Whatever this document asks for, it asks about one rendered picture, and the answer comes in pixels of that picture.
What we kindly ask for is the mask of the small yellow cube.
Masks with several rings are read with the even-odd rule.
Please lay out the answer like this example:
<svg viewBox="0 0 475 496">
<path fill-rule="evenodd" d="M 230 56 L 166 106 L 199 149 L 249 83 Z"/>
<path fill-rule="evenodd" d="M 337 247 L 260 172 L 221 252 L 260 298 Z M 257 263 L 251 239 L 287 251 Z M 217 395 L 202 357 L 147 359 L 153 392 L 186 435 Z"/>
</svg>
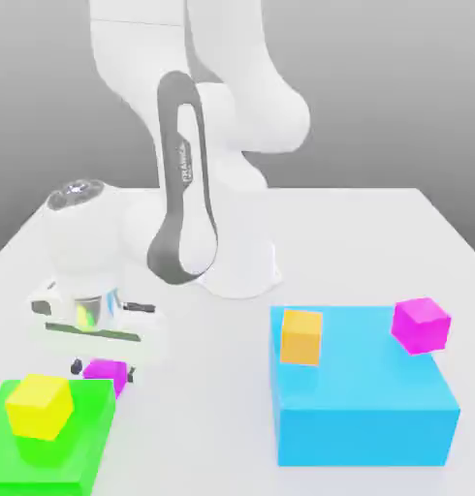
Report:
<svg viewBox="0 0 475 496">
<path fill-rule="evenodd" d="M 54 441 L 74 411 L 70 383 L 28 374 L 5 400 L 5 410 L 15 436 Z"/>
</svg>

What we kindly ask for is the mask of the small orange cube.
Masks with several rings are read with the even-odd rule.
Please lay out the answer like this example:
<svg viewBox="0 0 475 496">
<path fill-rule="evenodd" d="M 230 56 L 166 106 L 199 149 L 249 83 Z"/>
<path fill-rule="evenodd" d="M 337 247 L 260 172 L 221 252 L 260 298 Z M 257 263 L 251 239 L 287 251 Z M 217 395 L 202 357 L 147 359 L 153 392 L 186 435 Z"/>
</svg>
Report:
<svg viewBox="0 0 475 496">
<path fill-rule="evenodd" d="M 280 361 L 318 366 L 322 338 L 321 312 L 285 309 L 281 328 Z"/>
</svg>

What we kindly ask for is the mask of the small magenta cube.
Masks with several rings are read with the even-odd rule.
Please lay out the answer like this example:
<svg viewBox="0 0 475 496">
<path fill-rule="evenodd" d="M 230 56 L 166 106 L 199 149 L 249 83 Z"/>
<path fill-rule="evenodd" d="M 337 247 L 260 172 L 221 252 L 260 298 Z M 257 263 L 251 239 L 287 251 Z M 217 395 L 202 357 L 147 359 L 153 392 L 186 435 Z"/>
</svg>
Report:
<svg viewBox="0 0 475 496">
<path fill-rule="evenodd" d="M 408 299 L 395 306 L 391 335 L 410 356 L 444 350 L 451 320 L 430 297 Z"/>
<path fill-rule="evenodd" d="M 124 361 L 93 359 L 82 371 L 88 380 L 112 380 L 115 398 L 118 398 L 127 384 L 127 364 Z"/>
</svg>

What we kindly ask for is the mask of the large green box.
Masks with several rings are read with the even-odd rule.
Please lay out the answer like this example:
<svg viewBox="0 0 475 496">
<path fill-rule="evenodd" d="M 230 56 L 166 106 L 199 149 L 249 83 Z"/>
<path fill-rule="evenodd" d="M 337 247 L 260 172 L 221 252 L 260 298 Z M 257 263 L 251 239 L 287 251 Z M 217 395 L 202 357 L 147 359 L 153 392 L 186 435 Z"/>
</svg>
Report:
<svg viewBox="0 0 475 496">
<path fill-rule="evenodd" d="M 111 429 L 111 381 L 72 380 L 74 411 L 53 441 L 16 437 L 5 400 L 19 384 L 0 386 L 0 496 L 91 496 Z"/>
</svg>

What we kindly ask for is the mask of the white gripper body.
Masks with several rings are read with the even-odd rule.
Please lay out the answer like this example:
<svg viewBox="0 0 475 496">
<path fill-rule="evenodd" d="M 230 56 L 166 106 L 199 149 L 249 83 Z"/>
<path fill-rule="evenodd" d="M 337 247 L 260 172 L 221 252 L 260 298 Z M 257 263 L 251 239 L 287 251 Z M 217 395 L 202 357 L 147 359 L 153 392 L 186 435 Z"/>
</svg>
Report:
<svg viewBox="0 0 475 496">
<path fill-rule="evenodd" d="M 170 334 L 165 317 L 157 313 L 121 312 L 95 332 L 36 317 L 36 342 L 69 357 L 160 363 L 169 355 Z"/>
</svg>

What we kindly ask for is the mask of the large blue box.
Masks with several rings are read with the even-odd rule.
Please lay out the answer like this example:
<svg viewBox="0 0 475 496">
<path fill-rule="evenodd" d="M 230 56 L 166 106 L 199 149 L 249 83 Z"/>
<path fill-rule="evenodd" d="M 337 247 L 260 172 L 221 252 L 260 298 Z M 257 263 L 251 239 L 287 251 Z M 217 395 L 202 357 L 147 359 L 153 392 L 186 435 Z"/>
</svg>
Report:
<svg viewBox="0 0 475 496">
<path fill-rule="evenodd" d="M 443 466 L 460 408 L 430 355 L 390 334 L 391 306 L 320 306 L 317 366 L 280 360 L 284 307 L 269 310 L 280 466 Z"/>
</svg>

